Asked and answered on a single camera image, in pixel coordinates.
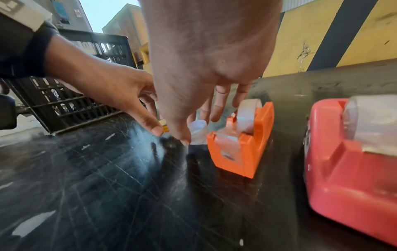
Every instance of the white scrap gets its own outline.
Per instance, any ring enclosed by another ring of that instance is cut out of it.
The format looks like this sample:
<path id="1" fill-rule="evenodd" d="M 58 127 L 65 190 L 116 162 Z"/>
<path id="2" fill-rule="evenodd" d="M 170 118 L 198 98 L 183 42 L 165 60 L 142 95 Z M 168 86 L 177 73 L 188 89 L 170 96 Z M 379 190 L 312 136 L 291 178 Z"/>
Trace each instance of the white scrap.
<path id="1" fill-rule="evenodd" d="M 11 186 L 12 184 L 13 184 L 13 182 L 10 182 L 10 183 L 8 183 L 8 184 L 2 185 L 2 186 L 0 186 L 0 189 L 9 187 L 9 186 Z"/>
<path id="2" fill-rule="evenodd" d="M 110 135 L 109 137 L 105 138 L 105 140 L 110 139 L 111 137 L 113 137 L 115 135 L 115 133 L 113 133 L 112 135 Z"/>
<path id="3" fill-rule="evenodd" d="M 40 226 L 46 219 L 48 219 L 55 212 L 56 211 L 54 210 L 48 213 L 41 213 L 28 220 L 25 220 L 12 232 L 12 235 L 19 235 L 20 237 L 25 237 L 35 228 Z"/>

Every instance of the black plastic crate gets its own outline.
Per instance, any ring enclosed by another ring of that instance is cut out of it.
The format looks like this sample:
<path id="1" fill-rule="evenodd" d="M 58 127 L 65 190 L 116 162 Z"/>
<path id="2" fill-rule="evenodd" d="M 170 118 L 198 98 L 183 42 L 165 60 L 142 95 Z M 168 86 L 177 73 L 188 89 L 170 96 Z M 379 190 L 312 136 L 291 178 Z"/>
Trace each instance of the black plastic crate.
<path id="1" fill-rule="evenodd" d="M 60 33 L 89 54 L 136 68 L 127 37 L 71 30 Z M 120 112 L 69 90 L 55 79 L 30 77 L 3 81 L 50 133 L 77 128 Z"/>

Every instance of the scratched black surface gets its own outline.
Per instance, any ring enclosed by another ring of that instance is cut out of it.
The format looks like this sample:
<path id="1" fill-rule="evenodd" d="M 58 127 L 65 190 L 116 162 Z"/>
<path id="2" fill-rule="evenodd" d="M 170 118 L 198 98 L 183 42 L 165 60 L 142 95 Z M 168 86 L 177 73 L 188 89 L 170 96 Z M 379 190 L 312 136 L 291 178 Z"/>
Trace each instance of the scratched black surface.
<path id="1" fill-rule="evenodd" d="M 316 100 L 397 93 L 395 67 L 258 80 L 249 97 L 274 102 L 275 124 L 253 180 L 216 168 L 205 147 L 154 137 L 126 115 L 2 147 L 0 186 L 13 183 L 0 189 L 0 250 L 395 250 L 309 208 L 301 151 Z M 233 110 L 229 101 L 211 128 Z M 25 237 L 12 235 L 52 211 Z"/>

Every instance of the orange tape dispenser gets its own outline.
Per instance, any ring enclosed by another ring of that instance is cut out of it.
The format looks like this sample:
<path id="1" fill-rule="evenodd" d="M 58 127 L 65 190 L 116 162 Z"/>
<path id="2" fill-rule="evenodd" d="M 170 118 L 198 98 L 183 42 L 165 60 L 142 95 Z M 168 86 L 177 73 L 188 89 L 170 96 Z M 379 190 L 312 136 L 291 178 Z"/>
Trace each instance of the orange tape dispenser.
<path id="1" fill-rule="evenodd" d="M 241 102 L 226 127 L 207 136 L 211 158 L 218 168 L 252 179 L 273 128 L 274 107 L 259 99 Z"/>

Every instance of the tape dispenser base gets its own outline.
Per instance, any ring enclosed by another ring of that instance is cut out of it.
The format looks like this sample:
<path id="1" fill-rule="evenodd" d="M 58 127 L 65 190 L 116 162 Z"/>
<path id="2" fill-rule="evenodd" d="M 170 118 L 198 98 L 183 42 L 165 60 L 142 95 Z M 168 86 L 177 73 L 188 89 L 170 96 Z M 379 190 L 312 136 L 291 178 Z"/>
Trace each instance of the tape dispenser base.
<path id="1" fill-rule="evenodd" d="M 229 116 L 227 126 L 233 126 L 237 122 L 236 116 Z M 216 131 L 207 136 L 208 149 L 216 167 L 229 172 L 252 179 L 262 158 L 266 144 L 274 123 L 274 107 L 272 102 L 266 102 L 262 108 L 255 110 L 254 133 L 248 135 L 241 133 L 238 138 L 239 161 L 234 161 L 222 153 L 216 138 L 219 137 Z"/>

